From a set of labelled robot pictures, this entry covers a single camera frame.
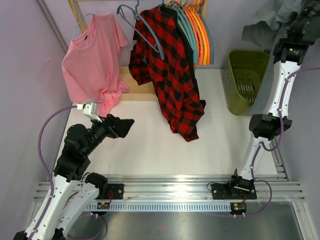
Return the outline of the grey button shirt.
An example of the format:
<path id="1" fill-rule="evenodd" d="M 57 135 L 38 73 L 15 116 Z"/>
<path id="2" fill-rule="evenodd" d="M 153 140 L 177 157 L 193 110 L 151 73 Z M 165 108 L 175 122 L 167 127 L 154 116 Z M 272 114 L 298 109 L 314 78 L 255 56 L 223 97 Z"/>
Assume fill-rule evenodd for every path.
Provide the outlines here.
<path id="1" fill-rule="evenodd" d="M 241 39 L 263 50 L 272 48 L 278 32 L 301 12 L 304 0 L 268 0 L 243 27 Z"/>

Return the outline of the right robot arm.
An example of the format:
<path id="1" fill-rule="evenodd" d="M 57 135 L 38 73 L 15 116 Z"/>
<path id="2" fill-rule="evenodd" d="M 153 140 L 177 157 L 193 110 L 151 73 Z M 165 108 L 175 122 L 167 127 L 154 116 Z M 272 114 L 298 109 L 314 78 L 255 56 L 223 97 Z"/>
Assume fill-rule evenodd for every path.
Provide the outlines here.
<path id="1" fill-rule="evenodd" d="M 268 101 L 260 114 L 249 122 L 250 142 L 241 163 L 222 187 L 222 196 L 235 200 L 255 200 L 255 170 L 275 137 L 283 138 L 292 121 L 288 118 L 289 101 L 296 75 L 307 50 L 320 36 L 318 0 L 283 0 L 280 7 L 271 1 L 256 13 L 253 23 L 244 27 L 242 36 L 265 50 L 273 47 L 273 79 Z"/>

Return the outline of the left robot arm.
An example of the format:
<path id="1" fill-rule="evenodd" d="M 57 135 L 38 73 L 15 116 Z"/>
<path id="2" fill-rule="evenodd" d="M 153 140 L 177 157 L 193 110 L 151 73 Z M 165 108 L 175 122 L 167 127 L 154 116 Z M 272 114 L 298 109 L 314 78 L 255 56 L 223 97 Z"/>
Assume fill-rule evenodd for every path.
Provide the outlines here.
<path id="1" fill-rule="evenodd" d="M 108 194 L 108 179 L 92 172 L 73 199 L 69 199 L 91 163 L 89 155 L 105 138 L 125 138 L 134 122 L 108 114 L 101 121 L 92 120 L 90 128 L 83 124 L 69 127 L 48 193 L 32 223 L 17 232 L 14 239 L 66 239 L 85 208 L 94 199 L 103 199 Z"/>

